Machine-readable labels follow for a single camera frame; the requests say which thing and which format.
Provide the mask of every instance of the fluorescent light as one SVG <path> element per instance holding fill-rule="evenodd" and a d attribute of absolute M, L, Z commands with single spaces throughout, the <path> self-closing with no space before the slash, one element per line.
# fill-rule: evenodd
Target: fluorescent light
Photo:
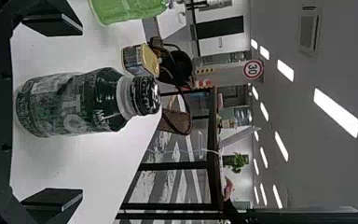
<path fill-rule="evenodd" d="M 278 208 L 279 208 L 279 209 L 282 209 L 282 208 L 283 208 L 283 206 L 282 206 L 282 201 L 281 201 L 281 198 L 280 198 L 280 196 L 279 196 L 277 187 L 274 185 L 274 186 L 272 187 L 272 190 L 274 191 L 275 200 L 277 201 Z"/>
<path fill-rule="evenodd" d="M 258 44 L 255 40 L 251 39 L 251 45 L 254 49 L 258 49 Z"/>
<path fill-rule="evenodd" d="M 260 53 L 261 53 L 261 55 L 263 55 L 263 57 L 265 57 L 267 60 L 269 60 L 269 51 L 261 45 L 260 45 Z"/>
<path fill-rule="evenodd" d="M 275 132 L 275 141 L 277 142 L 278 147 L 281 150 L 281 153 L 282 153 L 284 159 L 286 160 L 286 162 L 288 162 L 289 161 L 289 153 L 287 152 L 286 147 L 284 146 L 283 141 L 277 132 Z"/>
<path fill-rule="evenodd" d="M 252 93 L 254 94 L 255 99 L 258 100 L 258 92 L 255 87 L 252 87 Z"/>
<path fill-rule="evenodd" d="M 261 196 L 263 196 L 264 205 L 267 206 L 267 196 L 266 196 L 266 192 L 264 191 L 263 183 L 260 183 L 260 189 L 261 189 Z"/>
<path fill-rule="evenodd" d="M 258 175 L 258 174 L 260 174 L 259 172 L 258 172 L 258 165 L 257 165 L 257 160 L 256 159 L 254 159 L 254 166 L 255 166 L 255 173 Z"/>
<path fill-rule="evenodd" d="M 260 204 L 260 200 L 258 198 L 258 193 L 257 193 L 257 187 L 256 186 L 254 187 L 254 190 L 255 190 L 255 201 L 257 202 L 257 204 Z"/>
<path fill-rule="evenodd" d="M 248 110 L 248 119 L 249 119 L 249 122 L 253 121 L 252 112 L 250 110 Z"/>
<path fill-rule="evenodd" d="M 260 103 L 260 109 L 261 109 L 261 112 L 264 115 L 264 118 L 266 118 L 266 121 L 269 121 L 269 112 L 267 112 L 267 109 L 266 109 L 266 107 L 264 106 L 263 103 Z"/>
<path fill-rule="evenodd" d="M 350 133 L 354 138 L 357 138 L 358 118 L 318 89 L 315 89 L 313 102 L 345 129 L 345 131 Z"/>
<path fill-rule="evenodd" d="M 269 168 L 269 162 L 267 161 L 267 157 L 266 154 L 264 153 L 264 148 L 260 148 L 260 153 L 261 153 L 261 158 L 263 159 L 264 162 L 264 166 L 266 167 L 266 169 Z"/>
<path fill-rule="evenodd" d="M 291 82 L 295 80 L 295 71 L 291 67 L 289 67 L 286 63 L 282 62 L 281 60 L 278 60 L 277 68 Z"/>
<path fill-rule="evenodd" d="M 258 133 L 255 132 L 255 140 L 258 142 Z"/>

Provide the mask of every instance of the red circle sign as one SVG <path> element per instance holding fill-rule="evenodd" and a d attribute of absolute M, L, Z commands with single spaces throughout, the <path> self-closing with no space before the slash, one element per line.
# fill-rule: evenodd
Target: red circle sign
<path fill-rule="evenodd" d="M 260 60 L 250 60 L 243 67 L 243 74 L 248 79 L 257 79 L 263 74 L 264 66 Z"/>

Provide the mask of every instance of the white ceiling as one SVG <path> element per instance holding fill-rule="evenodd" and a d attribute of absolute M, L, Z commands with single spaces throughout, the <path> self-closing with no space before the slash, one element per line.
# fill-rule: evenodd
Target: white ceiling
<path fill-rule="evenodd" d="M 308 58 L 297 50 L 299 0 L 251 0 L 251 37 L 269 50 L 265 83 L 255 84 L 269 112 L 266 122 L 254 102 L 255 125 L 268 157 L 260 177 L 268 205 L 358 208 L 358 138 L 353 138 L 313 102 L 317 87 L 358 118 L 358 0 L 323 1 L 319 53 Z M 279 73 L 277 59 L 295 70 L 292 83 Z M 278 131 L 289 152 L 286 163 L 274 140 Z"/>

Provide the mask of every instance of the floor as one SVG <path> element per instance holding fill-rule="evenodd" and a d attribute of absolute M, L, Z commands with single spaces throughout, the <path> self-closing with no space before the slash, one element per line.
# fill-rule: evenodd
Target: floor
<path fill-rule="evenodd" d="M 202 108 L 206 108 L 200 104 L 203 99 L 201 95 L 191 96 L 187 99 L 192 104 L 194 114 L 200 114 L 203 111 Z M 169 100 L 170 97 L 163 99 L 165 107 Z M 175 98 L 172 109 L 185 110 L 184 102 L 180 96 Z M 205 161 L 206 152 L 202 149 L 206 148 L 206 128 L 207 120 L 198 120 L 194 123 L 191 135 L 186 137 L 156 131 L 142 162 Z M 206 170 L 138 172 L 133 178 L 124 203 L 210 203 L 207 183 Z M 116 223 L 124 224 L 128 221 L 121 220 Z M 157 224 L 162 222 L 131 220 L 131 223 Z M 200 224 L 201 221 L 183 221 L 184 223 Z"/>

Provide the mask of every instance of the plastic bottle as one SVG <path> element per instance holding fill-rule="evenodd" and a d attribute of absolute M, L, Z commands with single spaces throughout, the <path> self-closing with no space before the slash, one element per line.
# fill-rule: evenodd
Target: plastic bottle
<path fill-rule="evenodd" d="M 38 137 L 118 132 L 132 117 L 159 108 L 152 76 L 124 77 L 110 67 L 32 78 L 16 96 L 20 124 Z"/>

